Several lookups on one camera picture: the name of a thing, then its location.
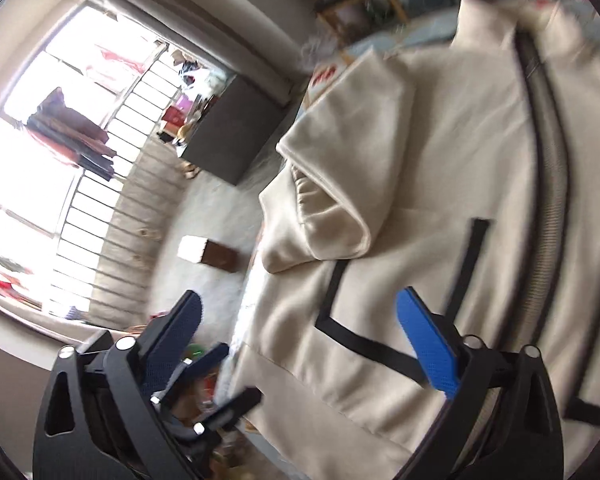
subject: black zipper tape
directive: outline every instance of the black zipper tape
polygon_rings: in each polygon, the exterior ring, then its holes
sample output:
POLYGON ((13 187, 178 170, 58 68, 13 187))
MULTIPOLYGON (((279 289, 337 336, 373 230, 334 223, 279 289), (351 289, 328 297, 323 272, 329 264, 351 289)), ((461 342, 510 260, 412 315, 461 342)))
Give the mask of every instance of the black zipper tape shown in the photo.
POLYGON ((528 32, 518 30, 514 43, 534 130, 537 172, 534 211, 525 255, 507 309, 507 319, 495 346, 509 351, 517 351, 525 344, 537 344, 544 329, 564 260, 571 194, 568 144, 546 67, 528 32), (541 86, 545 94, 539 96, 535 86, 541 86), (543 112, 547 113, 546 108, 539 109, 542 107, 539 106, 542 97, 549 103, 550 116, 543 115, 543 112), (555 121, 552 132, 542 127, 542 124, 546 124, 546 117, 555 121), (548 222, 550 215, 555 217, 553 224, 548 222), (551 269, 542 268, 546 264, 547 254, 554 256, 551 269), (530 322, 530 316, 537 317, 530 322))
POLYGON ((453 323, 458 316, 462 301, 469 289, 471 278, 474 275, 475 264, 478 262, 482 244, 491 223, 483 218, 474 218, 471 225, 471 235, 464 252, 464 260, 456 276, 456 284, 446 302, 445 317, 453 323))
POLYGON ((571 420, 579 420, 580 422, 586 422, 592 426, 600 427, 600 406, 585 402, 580 398, 582 385, 587 374, 587 369, 591 364, 591 360, 596 352, 596 346, 598 339, 600 338, 600 293, 598 295, 598 304, 596 305, 596 313, 594 315, 593 322, 587 335, 587 342, 585 351, 578 364, 578 370, 573 383, 573 388, 569 400, 567 401, 567 407, 564 410, 564 418, 571 420))
POLYGON ((336 262, 333 274, 331 275, 331 281, 327 287, 327 293, 324 295, 324 300, 320 306, 318 318, 315 320, 315 327, 320 330, 320 332, 325 333, 333 339, 336 343, 344 346, 344 348, 347 348, 362 357, 371 359, 376 363, 383 364, 384 366, 391 368, 391 370, 395 370, 399 374, 416 381, 422 386, 429 384, 427 376, 415 357, 398 352, 390 346, 379 343, 378 341, 362 337, 331 317, 333 300, 335 300, 340 281, 342 280, 342 275, 348 265, 349 260, 338 260, 336 262))
MULTIPOLYGON (((472 222, 471 234, 466 245, 464 259, 456 276, 456 282, 449 296, 445 311, 445 315, 450 317, 452 321, 456 318, 462 305, 462 300, 464 300, 464 296, 469 288, 489 225, 490 222, 488 220, 481 218, 474 219, 472 222)), ((415 357, 398 352, 378 341, 362 337, 331 317, 333 301, 336 298, 342 276, 348 265, 349 260, 338 260, 333 267, 331 280, 320 305, 318 317, 315 320, 315 327, 336 343, 344 346, 344 348, 391 368, 391 370, 395 370, 422 386, 428 384, 427 376, 415 357)))

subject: white jacket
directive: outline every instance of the white jacket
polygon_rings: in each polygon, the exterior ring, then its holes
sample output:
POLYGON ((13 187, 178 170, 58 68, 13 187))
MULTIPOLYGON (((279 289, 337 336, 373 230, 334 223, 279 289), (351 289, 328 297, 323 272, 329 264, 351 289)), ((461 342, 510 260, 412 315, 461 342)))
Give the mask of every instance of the white jacket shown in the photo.
POLYGON ((538 344, 566 471, 600 437, 600 56, 557 6, 463 0, 458 23, 357 60, 260 196, 270 275, 234 387, 263 391, 250 420, 314 480, 390 480, 442 406, 397 322, 406 286, 461 335, 538 344))

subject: green object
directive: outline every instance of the green object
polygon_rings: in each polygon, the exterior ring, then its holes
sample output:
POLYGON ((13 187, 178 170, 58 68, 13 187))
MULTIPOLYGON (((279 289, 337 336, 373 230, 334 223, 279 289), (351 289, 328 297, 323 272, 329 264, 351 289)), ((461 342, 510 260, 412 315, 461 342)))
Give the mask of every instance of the green object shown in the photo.
POLYGON ((182 357, 196 360, 199 357, 203 356, 205 353, 206 353, 206 348, 204 348, 202 345, 199 345, 196 343, 190 343, 187 346, 187 348, 185 348, 185 351, 184 351, 184 354, 182 355, 182 357))

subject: metal screw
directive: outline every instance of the metal screw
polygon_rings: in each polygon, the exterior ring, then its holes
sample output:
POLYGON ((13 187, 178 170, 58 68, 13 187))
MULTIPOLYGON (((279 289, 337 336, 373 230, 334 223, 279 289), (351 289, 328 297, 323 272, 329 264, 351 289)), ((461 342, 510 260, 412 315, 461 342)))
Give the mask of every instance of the metal screw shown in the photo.
POLYGON ((527 354, 529 357, 533 357, 534 359, 540 357, 540 351, 538 347, 533 345, 525 346, 525 354, 527 354))
POLYGON ((63 346, 58 352, 58 357, 61 359, 67 359, 71 357, 75 352, 75 348, 72 346, 63 346))
POLYGON ((478 348, 482 348, 482 339, 475 335, 468 335, 464 338, 464 345, 477 350, 478 348))
POLYGON ((116 348, 118 350, 129 350, 133 345, 136 344, 136 338, 130 335, 121 337, 116 342, 116 348))

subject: jacket sleeve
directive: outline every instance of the jacket sleeve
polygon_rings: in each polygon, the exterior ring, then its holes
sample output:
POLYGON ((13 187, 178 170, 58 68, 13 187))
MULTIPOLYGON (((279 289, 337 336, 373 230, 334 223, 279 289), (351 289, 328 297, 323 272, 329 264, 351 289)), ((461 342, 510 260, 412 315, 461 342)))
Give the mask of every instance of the jacket sleeve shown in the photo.
POLYGON ((269 272, 371 248, 394 199, 413 96, 404 65, 369 51, 283 136, 285 167, 260 194, 269 272))

